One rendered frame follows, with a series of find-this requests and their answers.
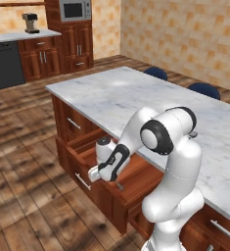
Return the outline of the silver microwave oven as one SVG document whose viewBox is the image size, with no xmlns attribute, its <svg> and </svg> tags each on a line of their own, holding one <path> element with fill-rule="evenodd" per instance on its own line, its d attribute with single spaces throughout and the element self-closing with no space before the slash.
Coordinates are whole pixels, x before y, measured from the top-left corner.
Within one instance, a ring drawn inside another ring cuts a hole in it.
<svg viewBox="0 0 230 251">
<path fill-rule="evenodd" d="M 90 20 L 91 0 L 60 0 L 61 20 L 75 22 Z"/>
</svg>

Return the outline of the tall wooden cupboard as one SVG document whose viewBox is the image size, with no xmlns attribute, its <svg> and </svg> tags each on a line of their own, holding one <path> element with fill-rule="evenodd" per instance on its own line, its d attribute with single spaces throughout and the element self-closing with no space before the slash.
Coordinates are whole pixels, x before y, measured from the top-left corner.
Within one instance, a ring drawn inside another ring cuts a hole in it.
<svg viewBox="0 0 230 251">
<path fill-rule="evenodd" d="M 92 16 L 90 20 L 63 22 L 60 0 L 44 0 L 47 26 L 62 35 L 62 65 L 64 73 L 93 67 Z"/>
</svg>

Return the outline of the black and grey coffee machine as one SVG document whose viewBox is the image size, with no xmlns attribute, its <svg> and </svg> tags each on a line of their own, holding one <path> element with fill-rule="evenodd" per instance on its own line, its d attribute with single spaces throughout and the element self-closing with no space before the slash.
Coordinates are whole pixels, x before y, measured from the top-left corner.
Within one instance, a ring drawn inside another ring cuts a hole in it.
<svg viewBox="0 0 230 251">
<path fill-rule="evenodd" d="M 38 17 L 34 13 L 23 13 L 23 19 L 25 20 L 27 33 L 39 33 L 40 30 L 36 27 Z"/>
</svg>

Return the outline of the navy blue stool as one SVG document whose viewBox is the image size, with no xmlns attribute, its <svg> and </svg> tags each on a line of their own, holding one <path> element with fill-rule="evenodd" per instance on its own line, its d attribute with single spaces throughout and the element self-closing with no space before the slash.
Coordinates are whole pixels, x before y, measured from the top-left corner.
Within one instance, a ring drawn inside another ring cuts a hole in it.
<svg viewBox="0 0 230 251">
<path fill-rule="evenodd" d="M 167 80 L 167 74 L 164 70 L 157 67 L 150 67 L 144 71 L 145 74 L 151 75 L 162 80 Z"/>
<path fill-rule="evenodd" d="M 195 82 L 192 83 L 189 86 L 189 89 L 192 91 L 196 91 L 200 94 L 203 94 L 205 96 L 208 96 L 210 98 L 214 98 L 219 100 L 220 99 L 220 93 L 219 91 L 212 85 L 204 82 Z"/>
</svg>

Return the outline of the open wooden drawer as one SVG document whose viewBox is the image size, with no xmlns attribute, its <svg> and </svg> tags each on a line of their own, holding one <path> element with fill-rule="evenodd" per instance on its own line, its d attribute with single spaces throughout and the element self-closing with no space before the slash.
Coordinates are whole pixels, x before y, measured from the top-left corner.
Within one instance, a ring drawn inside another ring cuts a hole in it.
<svg viewBox="0 0 230 251">
<path fill-rule="evenodd" d="M 91 182 L 88 171 L 97 165 L 95 144 L 102 136 L 108 136 L 108 134 L 100 128 L 69 142 L 56 136 L 59 162 L 115 228 L 120 233 L 126 233 L 129 211 L 140 206 L 142 199 L 160 183 L 162 172 L 134 154 L 116 179 L 124 190 L 120 190 L 114 181 L 106 182 L 99 179 Z M 78 180 L 74 173 L 79 173 L 91 185 L 91 191 Z"/>
</svg>

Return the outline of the wooden wall shelf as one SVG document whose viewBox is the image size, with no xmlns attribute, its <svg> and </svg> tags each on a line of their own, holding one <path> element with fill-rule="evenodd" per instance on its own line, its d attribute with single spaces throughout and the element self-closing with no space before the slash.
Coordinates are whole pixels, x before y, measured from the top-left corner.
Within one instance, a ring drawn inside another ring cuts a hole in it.
<svg viewBox="0 0 230 251">
<path fill-rule="evenodd" d="M 0 3 L 0 8 L 3 7 L 21 7 L 21 6 L 44 6 L 45 2 L 2 2 Z"/>
</svg>

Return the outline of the wooden base cupboards run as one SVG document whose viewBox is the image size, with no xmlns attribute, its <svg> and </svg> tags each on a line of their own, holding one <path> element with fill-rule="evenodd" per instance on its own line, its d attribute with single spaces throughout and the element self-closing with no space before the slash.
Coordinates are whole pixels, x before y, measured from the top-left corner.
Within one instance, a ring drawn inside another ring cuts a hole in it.
<svg viewBox="0 0 230 251">
<path fill-rule="evenodd" d="M 62 73 L 62 39 L 60 36 L 20 40 L 18 45 L 26 81 Z"/>
</svg>

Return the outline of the closed wooden drawer front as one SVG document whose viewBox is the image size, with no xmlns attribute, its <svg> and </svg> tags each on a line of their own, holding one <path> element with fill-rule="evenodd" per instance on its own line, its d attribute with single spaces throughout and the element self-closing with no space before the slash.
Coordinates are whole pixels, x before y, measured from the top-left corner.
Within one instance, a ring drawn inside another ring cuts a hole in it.
<svg viewBox="0 0 230 251">
<path fill-rule="evenodd" d="M 71 141 L 74 138 L 98 129 L 96 125 L 55 95 L 52 96 L 52 102 L 57 133 L 63 141 Z"/>
</svg>

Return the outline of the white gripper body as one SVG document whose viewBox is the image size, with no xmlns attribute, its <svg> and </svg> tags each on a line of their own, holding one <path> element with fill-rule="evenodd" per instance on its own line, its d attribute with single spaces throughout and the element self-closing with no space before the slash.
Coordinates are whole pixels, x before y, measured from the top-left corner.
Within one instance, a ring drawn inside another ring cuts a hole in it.
<svg viewBox="0 0 230 251">
<path fill-rule="evenodd" d="M 92 168 L 88 171 L 88 177 L 89 177 L 89 179 L 90 179 L 91 182 L 95 182 L 95 181 L 97 181 L 98 179 L 101 178 L 97 166 L 92 167 Z"/>
</svg>

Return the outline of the black dishwasher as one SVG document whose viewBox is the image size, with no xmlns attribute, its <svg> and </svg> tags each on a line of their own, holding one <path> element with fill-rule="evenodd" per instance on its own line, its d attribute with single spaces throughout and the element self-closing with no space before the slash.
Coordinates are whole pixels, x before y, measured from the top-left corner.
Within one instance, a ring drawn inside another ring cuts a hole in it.
<svg viewBox="0 0 230 251">
<path fill-rule="evenodd" d="M 0 89 L 24 83 L 18 43 L 0 42 Z"/>
</svg>

